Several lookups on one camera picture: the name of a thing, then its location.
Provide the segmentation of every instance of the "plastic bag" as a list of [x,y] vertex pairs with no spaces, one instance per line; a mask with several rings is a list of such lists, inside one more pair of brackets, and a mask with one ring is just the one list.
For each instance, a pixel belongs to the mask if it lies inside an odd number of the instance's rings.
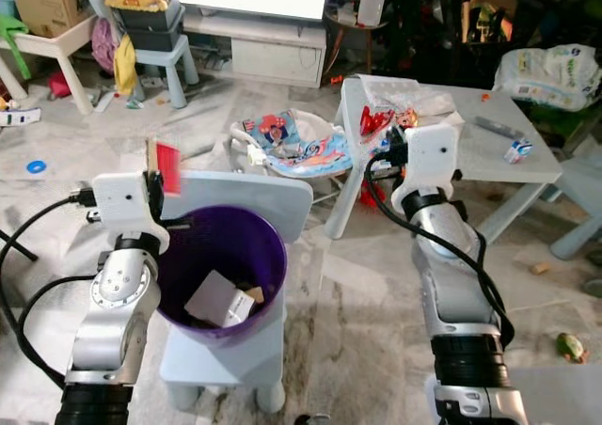
[[602,79],[595,48],[567,44],[552,49],[518,49],[501,58],[494,91],[577,112],[594,103]]

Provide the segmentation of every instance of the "purple trash bin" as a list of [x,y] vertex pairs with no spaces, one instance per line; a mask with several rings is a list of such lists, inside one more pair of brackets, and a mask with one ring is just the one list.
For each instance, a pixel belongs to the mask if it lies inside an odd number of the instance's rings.
[[[261,322],[280,292],[287,266],[284,243],[272,225],[246,209],[212,206],[185,216],[193,226],[171,230],[169,249],[159,258],[159,312],[201,343],[232,344]],[[212,270],[235,284],[261,286],[265,302],[234,326],[193,327],[184,305]]]

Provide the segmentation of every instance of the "tile floor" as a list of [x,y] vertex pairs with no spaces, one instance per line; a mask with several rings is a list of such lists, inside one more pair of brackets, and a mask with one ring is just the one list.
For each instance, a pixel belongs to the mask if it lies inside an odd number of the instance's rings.
[[[296,107],[332,119],[339,91],[204,79],[182,110],[168,104],[166,91],[151,92],[142,110],[114,100],[102,114],[79,115],[69,99],[48,102],[48,89],[30,86],[29,103],[42,108],[42,122],[0,133],[0,228],[12,232],[43,205],[62,198],[103,172],[129,170],[144,157],[144,138],[157,135],[182,149],[184,166],[227,169],[220,145],[234,120]],[[43,160],[47,169],[29,174],[25,166]],[[514,185],[461,182],[470,221],[479,223],[498,203],[492,193],[512,193]],[[410,260],[410,235],[377,212],[357,205],[343,237],[323,233],[332,203],[315,206],[301,238],[289,245],[288,320],[285,332],[283,410],[266,416],[252,392],[205,391],[194,409],[174,410],[158,370],[169,325],[155,314],[130,423],[286,424],[302,413],[327,412],[333,424],[426,424],[423,383],[433,358],[420,311],[420,282]],[[3,272],[11,305],[47,281],[92,269],[105,236],[87,226],[73,207],[56,211],[27,232],[22,242],[40,255],[31,264],[11,252]],[[595,268],[579,257],[555,260],[547,245],[584,218],[562,198],[538,202],[517,219],[487,253],[486,268],[498,283],[516,339],[506,360],[511,367],[565,364],[553,339],[561,331],[578,334],[602,360],[602,302],[579,291]],[[534,276],[529,267],[549,261],[550,272]],[[63,371],[72,335],[87,309],[84,283],[58,288],[40,302],[27,333],[50,364]],[[0,424],[52,423],[61,392],[20,355],[15,338],[0,320]]]

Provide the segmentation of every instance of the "red toy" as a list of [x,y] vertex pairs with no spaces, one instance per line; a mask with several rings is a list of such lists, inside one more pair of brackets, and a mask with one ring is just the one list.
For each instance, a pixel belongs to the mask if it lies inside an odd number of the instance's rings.
[[361,136],[374,135],[376,132],[386,127],[394,115],[395,112],[389,110],[388,112],[377,112],[372,116],[370,114],[370,107],[365,105],[359,123],[359,133]]
[[48,79],[48,87],[50,87],[50,95],[52,99],[66,98],[71,94],[67,79],[62,72],[55,72]]

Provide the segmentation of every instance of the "white shelf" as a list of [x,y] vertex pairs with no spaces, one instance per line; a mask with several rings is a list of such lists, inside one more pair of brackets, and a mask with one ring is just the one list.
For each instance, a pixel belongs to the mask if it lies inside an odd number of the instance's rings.
[[211,17],[203,17],[195,10],[187,10],[184,15],[184,31],[320,49],[325,49],[326,46],[325,30],[321,24],[295,25],[258,16],[230,16],[218,13]]
[[[326,52],[326,32],[321,23],[297,25],[297,22],[226,12],[203,17],[197,10],[189,9],[184,16],[184,31],[231,38],[232,61],[221,70],[199,66],[200,73],[320,87]],[[304,61],[304,55],[313,58]]]

